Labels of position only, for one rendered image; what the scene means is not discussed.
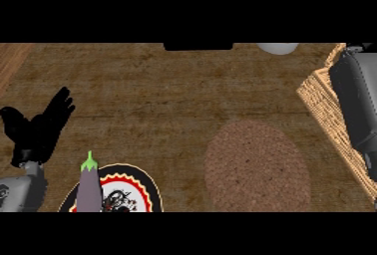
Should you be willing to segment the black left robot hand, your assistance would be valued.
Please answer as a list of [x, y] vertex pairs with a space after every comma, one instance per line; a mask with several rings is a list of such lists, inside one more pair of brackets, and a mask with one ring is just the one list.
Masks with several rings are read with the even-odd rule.
[[12, 107], [0, 109], [4, 133], [15, 142], [10, 164], [19, 167], [28, 161], [46, 163], [53, 154], [60, 131], [75, 109], [69, 89], [63, 87], [46, 110], [28, 120]]

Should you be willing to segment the brown woven oval placemat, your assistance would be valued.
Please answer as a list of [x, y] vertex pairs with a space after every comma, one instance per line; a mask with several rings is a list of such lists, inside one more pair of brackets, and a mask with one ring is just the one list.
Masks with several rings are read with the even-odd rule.
[[304, 211], [309, 171], [284, 132], [259, 121], [238, 121], [216, 133], [204, 155], [204, 182], [213, 206], [230, 212]]

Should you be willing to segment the tan wicker basket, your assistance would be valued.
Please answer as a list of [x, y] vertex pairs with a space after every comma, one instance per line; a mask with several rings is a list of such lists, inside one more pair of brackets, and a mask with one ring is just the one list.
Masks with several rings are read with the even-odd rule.
[[328, 70], [344, 50], [346, 44], [338, 43], [328, 54], [324, 67], [312, 72], [295, 90], [300, 99], [319, 123], [329, 142], [337, 149], [352, 175], [362, 187], [371, 204], [377, 203], [377, 183], [366, 176], [366, 167], [361, 153], [352, 148], [343, 114], [335, 93], [332, 91]]

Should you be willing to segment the purple eggplant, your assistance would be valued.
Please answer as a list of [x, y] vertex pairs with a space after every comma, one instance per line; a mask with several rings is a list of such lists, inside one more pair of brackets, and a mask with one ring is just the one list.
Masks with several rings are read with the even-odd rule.
[[97, 162], [93, 153], [89, 152], [87, 159], [81, 164], [80, 185], [77, 190], [77, 211], [99, 212], [102, 210], [102, 186], [99, 178]]

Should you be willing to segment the black patterned plate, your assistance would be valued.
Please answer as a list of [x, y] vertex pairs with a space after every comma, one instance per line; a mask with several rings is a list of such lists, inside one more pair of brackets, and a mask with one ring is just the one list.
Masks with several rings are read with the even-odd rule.
[[154, 179], [134, 165], [96, 168], [102, 187], [102, 212], [162, 212], [161, 193]]

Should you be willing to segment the white rounded object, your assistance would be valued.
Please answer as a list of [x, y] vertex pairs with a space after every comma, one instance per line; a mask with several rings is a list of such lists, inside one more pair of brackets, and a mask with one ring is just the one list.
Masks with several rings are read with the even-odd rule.
[[287, 55], [294, 52], [297, 43], [257, 43], [256, 46], [272, 55]]

